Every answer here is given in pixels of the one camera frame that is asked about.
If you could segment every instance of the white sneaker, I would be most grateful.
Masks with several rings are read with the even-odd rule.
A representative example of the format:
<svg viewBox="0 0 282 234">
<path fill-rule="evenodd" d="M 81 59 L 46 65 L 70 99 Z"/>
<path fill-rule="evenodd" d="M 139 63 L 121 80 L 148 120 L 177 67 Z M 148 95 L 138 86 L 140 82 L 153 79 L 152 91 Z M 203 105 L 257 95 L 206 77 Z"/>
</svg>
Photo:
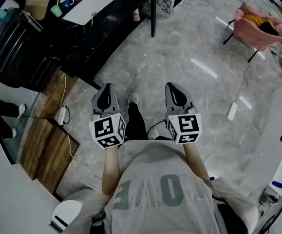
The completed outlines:
<svg viewBox="0 0 282 234">
<path fill-rule="evenodd" d="M 16 131 L 15 128 L 12 129 L 12 138 L 14 138 L 16 136 L 18 132 Z"/>
<path fill-rule="evenodd" d="M 129 99 L 128 99 L 128 105 L 130 104 L 130 103 L 135 103 L 136 105 L 138 105 L 139 104 L 139 102 L 140 102 L 140 96 L 139 96 L 139 94 L 137 93 L 137 92 L 133 92 L 131 95 L 130 95 L 130 97 L 129 97 Z"/>
<path fill-rule="evenodd" d="M 24 114 L 25 110 L 26 110 L 25 104 L 21 104 L 19 106 L 19 116 L 18 116 L 18 119 L 22 116 L 22 114 Z"/>
<path fill-rule="evenodd" d="M 154 139 L 156 139 L 158 136 L 159 136 L 159 133 L 158 133 L 157 129 L 152 128 L 152 129 L 150 130 L 150 132 L 149 132 L 148 138 L 149 138 L 150 140 L 154 140 Z"/>
</svg>

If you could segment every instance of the gray t-shirt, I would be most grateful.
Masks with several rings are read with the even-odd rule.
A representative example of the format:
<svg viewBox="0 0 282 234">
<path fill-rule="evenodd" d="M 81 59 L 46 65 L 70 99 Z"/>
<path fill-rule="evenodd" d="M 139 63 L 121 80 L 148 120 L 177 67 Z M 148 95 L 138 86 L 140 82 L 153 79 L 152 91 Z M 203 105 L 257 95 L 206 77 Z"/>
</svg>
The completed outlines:
<svg viewBox="0 0 282 234">
<path fill-rule="evenodd" d="M 220 233 L 212 190 L 192 172 L 178 147 L 172 141 L 121 146 L 124 171 L 105 208 L 112 234 Z"/>
<path fill-rule="evenodd" d="M 88 197 L 63 233 L 89 233 L 92 217 L 107 204 L 106 234 L 227 234 L 212 194 L 227 200 L 249 234 L 257 224 L 257 207 L 221 177 L 208 181 L 210 189 L 187 165 L 182 145 L 127 141 L 119 148 L 119 161 L 122 177 L 112 198 L 101 193 Z"/>
</svg>

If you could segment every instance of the blue label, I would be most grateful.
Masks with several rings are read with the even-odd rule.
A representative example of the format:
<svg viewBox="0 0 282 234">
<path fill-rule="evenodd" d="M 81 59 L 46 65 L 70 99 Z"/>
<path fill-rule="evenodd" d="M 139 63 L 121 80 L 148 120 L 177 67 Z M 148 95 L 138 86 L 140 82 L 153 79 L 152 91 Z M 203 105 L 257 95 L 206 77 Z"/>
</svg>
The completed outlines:
<svg viewBox="0 0 282 234">
<path fill-rule="evenodd" d="M 278 188 L 282 188 L 282 184 L 279 183 L 279 182 L 276 182 L 276 181 L 273 181 L 273 182 L 272 182 L 272 185 L 273 185 L 273 186 L 276 186 L 276 187 L 278 187 Z"/>
</svg>

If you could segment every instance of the cup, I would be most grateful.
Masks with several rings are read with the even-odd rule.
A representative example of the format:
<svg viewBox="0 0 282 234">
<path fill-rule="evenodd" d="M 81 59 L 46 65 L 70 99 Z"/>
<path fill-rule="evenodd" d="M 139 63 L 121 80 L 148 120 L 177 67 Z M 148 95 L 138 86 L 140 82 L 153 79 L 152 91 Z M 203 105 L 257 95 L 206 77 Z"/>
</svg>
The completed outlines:
<svg viewBox="0 0 282 234">
<path fill-rule="evenodd" d="M 51 12 L 56 15 L 57 17 L 60 17 L 63 13 L 60 9 L 60 7 L 56 4 L 51 8 Z"/>
<path fill-rule="evenodd" d="M 73 5 L 75 0 L 60 0 L 59 3 L 62 6 L 63 9 L 69 8 L 71 5 Z"/>
</svg>

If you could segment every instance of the pink chair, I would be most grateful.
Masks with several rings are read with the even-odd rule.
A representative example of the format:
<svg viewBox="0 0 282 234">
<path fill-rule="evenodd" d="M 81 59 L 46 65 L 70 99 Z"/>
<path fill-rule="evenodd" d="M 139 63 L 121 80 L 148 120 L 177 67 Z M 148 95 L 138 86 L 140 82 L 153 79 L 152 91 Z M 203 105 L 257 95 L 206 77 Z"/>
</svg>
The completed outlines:
<svg viewBox="0 0 282 234">
<path fill-rule="evenodd" d="M 272 20 L 274 28 L 278 32 L 278 36 L 270 35 L 266 32 L 263 32 L 257 27 L 254 22 L 251 22 L 247 18 L 244 18 L 244 15 L 254 15 L 263 19 Z M 256 48 L 257 51 L 252 55 L 252 57 L 250 57 L 248 62 L 252 60 L 252 58 L 256 55 L 258 51 L 263 51 L 268 46 L 276 42 L 282 42 L 282 20 L 276 17 L 265 15 L 255 10 L 245 2 L 243 2 L 239 9 L 237 9 L 235 19 L 229 21 L 228 25 L 230 25 L 232 22 L 234 22 L 234 31 L 223 42 L 223 44 L 226 44 L 233 35 L 236 35 L 245 43 Z"/>
</svg>

